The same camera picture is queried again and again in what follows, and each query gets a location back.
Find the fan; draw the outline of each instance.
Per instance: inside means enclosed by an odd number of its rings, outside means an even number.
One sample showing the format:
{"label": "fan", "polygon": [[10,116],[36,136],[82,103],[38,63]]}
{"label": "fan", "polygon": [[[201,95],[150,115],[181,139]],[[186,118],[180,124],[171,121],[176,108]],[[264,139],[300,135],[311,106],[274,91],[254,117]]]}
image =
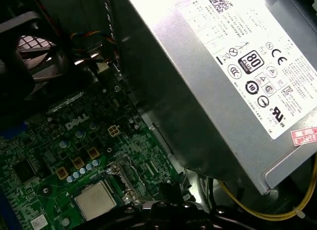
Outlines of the fan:
{"label": "fan", "polygon": [[16,45],[5,53],[0,52],[0,59],[0,103],[5,107],[0,115],[18,109],[24,100],[32,100],[31,95],[65,75],[69,67],[69,59],[54,44],[27,49]]}

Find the green circuit board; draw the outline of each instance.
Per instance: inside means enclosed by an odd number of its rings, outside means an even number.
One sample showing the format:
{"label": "green circuit board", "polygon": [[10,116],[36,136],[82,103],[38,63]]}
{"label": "green circuit board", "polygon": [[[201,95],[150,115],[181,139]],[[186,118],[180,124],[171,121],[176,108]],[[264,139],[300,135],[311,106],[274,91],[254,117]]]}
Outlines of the green circuit board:
{"label": "green circuit board", "polygon": [[88,195],[76,198],[98,183],[116,207],[158,199],[159,183],[181,181],[121,83],[110,77],[0,141],[0,187],[23,229],[71,229],[85,222],[78,203]]}

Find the screw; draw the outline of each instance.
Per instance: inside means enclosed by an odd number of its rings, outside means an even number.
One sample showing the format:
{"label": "screw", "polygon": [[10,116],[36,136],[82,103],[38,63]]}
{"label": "screw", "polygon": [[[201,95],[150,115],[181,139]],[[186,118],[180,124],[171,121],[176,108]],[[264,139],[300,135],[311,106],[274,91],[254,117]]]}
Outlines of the screw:
{"label": "screw", "polygon": [[125,210],[125,212],[126,212],[127,214],[131,214],[131,213],[134,212],[134,209],[131,208],[131,207],[129,207],[129,208],[127,208],[127,209]]}
{"label": "screw", "polygon": [[186,209],[190,208],[190,205],[189,205],[188,203],[184,203],[183,206],[184,206]]}
{"label": "screw", "polygon": [[37,23],[32,23],[32,24],[31,24],[31,27],[32,27],[33,29],[39,29],[39,27],[38,27],[38,24],[37,24]]}
{"label": "screw", "polygon": [[161,208],[163,208],[163,207],[166,207],[166,204],[165,204],[164,202],[160,202],[160,203],[158,204],[158,206],[161,207]]}
{"label": "screw", "polygon": [[222,209],[217,209],[217,212],[218,212],[219,214],[224,214],[224,210],[222,210]]}
{"label": "screw", "polygon": [[169,177],[166,177],[164,181],[165,181],[165,183],[168,183],[168,184],[172,183],[172,180]]}
{"label": "screw", "polygon": [[119,91],[121,90],[121,88],[120,88],[120,86],[116,85],[116,86],[114,87],[114,90],[115,90],[116,92],[119,92]]}

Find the capacitor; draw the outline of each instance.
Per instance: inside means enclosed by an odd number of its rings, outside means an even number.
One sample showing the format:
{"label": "capacitor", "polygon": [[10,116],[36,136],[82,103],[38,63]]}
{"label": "capacitor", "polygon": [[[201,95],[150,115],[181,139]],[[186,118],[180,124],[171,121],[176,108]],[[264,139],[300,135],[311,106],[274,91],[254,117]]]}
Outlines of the capacitor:
{"label": "capacitor", "polygon": [[70,221],[68,218],[65,218],[61,221],[61,224],[63,227],[67,227],[70,224]]}
{"label": "capacitor", "polygon": [[61,142],[59,143],[60,148],[66,148],[69,145],[70,145],[69,142],[66,140],[61,140]]}
{"label": "capacitor", "polygon": [[95,129],[98,128],[98,125],[97,125],[95,122],[91,122],[91,123],[89,124],[89,128],[90,128],[91,130],[95,130]]}
{"label": "capacitor", "polygon": [[76,133],[75,133],[75,136],[78,137],[78,138],[82,138],[86,135],[86,133],[82,130],[78,130]]}
{"label": "capacitor", "polygon": [[74,181],[74,177],[69,176],[69,177],[67,177],[66,181],[67,181],[68,183],[72,183],[72,182]]}
{"label": "capacitor", "polygon": [[93,169],[93,165],[90,163],[86,165],[86,170],[91,171]]}
{"label": "capacitor", "polygon": [[74,172],[73,177],[75,179],[79,178],[80,177],[80,173],[79,172]]}
{"label": "capacitor", "polygon": [[50,124],[50,129],[59,130],[60,129],[60,124],[51,123]]}
{"label": "capacitor", "polygon": [[80,174],[85,174],[85,173],[86,173],[86,169],[85,169],[85,168],[81,168],[81,169],[79,170],[79,173],[80,173]]}
{"label": "capacitor", "polygon": [[100,161],[99,160],[93,160],[93,166],[97,167],[99,166]]}
{"label": "capacitor", "polygon": [[59,120],[58,120],[58,118],[55,118],[55,117],[48,117],[48,122],[58,123]]}

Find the black wire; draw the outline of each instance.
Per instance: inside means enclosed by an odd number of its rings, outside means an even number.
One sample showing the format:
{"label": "black wire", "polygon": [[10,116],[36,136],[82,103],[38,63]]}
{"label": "black wire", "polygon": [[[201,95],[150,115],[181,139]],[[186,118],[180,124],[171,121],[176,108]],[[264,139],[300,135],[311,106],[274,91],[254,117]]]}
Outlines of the black wire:
{"label": "black wire", "polygon": [[209,194],[209,200],[211,202],[211,207],[216,208],[217,203],[216,203],[214,196],[213,196],[213,182],[214,182],[214,179],[210,178],[209,179],[209,193],[206,193],[206,194]]}

